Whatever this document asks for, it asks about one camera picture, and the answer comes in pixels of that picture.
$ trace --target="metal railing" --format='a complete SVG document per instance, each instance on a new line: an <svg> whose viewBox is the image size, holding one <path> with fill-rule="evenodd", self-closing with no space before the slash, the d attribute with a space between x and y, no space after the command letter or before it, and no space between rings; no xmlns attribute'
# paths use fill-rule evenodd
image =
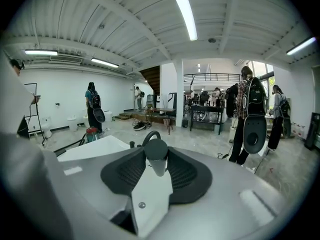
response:
<svg viewBox="0 0 320 240"><path fill-rule="evenodd" d="M184 82L205 82L205 81L232 81L240 82L240 74L224 74L224 73L198 73L183 75Z"/></svg>

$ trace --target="wooden stairs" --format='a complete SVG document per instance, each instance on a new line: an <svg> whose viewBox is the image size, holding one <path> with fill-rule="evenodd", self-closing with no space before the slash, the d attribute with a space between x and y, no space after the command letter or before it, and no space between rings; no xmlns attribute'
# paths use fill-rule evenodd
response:
<svg viewBox="0 0 320 240"><path fill-rule="evenodd" d="M160 95L160 66L141 70L140 73L153 89L153 94Z"/></svg>

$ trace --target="column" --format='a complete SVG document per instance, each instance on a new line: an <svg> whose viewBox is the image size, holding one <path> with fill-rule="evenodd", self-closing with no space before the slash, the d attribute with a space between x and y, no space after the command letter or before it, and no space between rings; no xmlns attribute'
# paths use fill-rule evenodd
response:
<svg viewBox="0 0 320 240"><path fill-rule="evenodd" d="M182 59L173 62L176 71L176 121L175 126L181 127L184 116L184 65Z"/></svg>

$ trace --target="ceiling light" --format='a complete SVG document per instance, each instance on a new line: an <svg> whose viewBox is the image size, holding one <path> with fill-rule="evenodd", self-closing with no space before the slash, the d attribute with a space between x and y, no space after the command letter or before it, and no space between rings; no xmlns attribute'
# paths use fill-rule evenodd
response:
<svg viewBox="0 0 320 240"><path fill-rule="evenodd" d="M25 50L24 52L27 55L58 55L56 50Z"/></svg>
<svg viewBox="0 0 320 240"><path fill-rule="evenodd" d="M106 65L106 66L110 66L110 67L113 67L113 68L119 68L118 65L113 64L111 62L107 62L107 61L101 60L101 59L93 58L91 61L95 62L95 63L103 64L103 65Z"/></svg>
<svg viewBox="0 0 320 240"><path fill-rule="evenodd" d="M303 48L307 47L308 45L312 44L314 41L316 41L315 37L308 38L307 40L304 40L303 42L301 42L297 46L295 46L292 49L288 50L286 52L286 54L287 55L292 55L292 54L296 53L297 51L300 51Z"/></svg>
<svg viewBox="0 0 320 240"><path fill-rule="evenodd" d="M191 41L198 40L194 15L192 14L189 0L175 0L182 13Z"/></svg>

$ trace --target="plaid shirt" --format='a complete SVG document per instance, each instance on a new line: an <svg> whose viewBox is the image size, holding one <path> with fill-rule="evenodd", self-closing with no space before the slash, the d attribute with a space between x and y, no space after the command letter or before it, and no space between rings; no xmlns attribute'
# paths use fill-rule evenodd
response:
<svg viewBox="0 0 320 240"><path fill-rule="evenodd" d="M238 117L242 118L242 119L246 119L246 117L247 117L247 112L244 110L244 106L242 104L243 97L245 94L245 86L246 86L246 82L244 80L242 80L238 85L238 96L237 96L237 100L236 100Z"/></svg>

